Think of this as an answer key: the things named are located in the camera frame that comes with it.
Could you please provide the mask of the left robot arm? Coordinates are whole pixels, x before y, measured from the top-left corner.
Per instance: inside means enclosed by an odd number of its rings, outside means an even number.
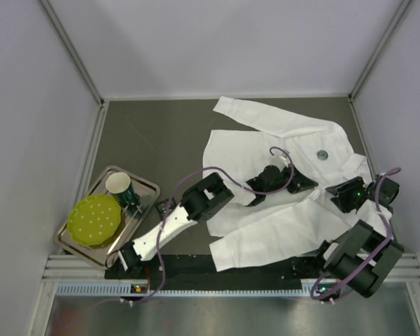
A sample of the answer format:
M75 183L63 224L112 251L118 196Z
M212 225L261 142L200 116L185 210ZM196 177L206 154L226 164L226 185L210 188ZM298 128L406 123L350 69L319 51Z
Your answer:
M165 244L193 225L209 221L234 198L233 192L220 176L223 170L216 167L213 170L213 173L187 189L175 208L171 208L174 199L168 199L163 219L156 227L125 243L118 250L118 261L124 272L140 273L142 263L152 260ZM247 190L254 194L248 206L257 206L267 195L282 190L294 195L314 189L317 185L292 164L283 168L268 165L259 175L246 182Z

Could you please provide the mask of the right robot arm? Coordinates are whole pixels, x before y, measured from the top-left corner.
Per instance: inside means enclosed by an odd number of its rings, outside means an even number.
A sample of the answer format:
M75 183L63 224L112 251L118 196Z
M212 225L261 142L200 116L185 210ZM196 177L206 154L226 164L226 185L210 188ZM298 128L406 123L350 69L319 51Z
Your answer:
M405 252L395 241L385 210L398 196L400 185L389 177L400 171L396 167L375 176L366 185L359 176L325 190L330 201L344 214L355 210L367 220L355 225L334 241L324 241L316 257L322 275L310 290L310 298L336 301L343 297L343 287L364 298L372 296Z

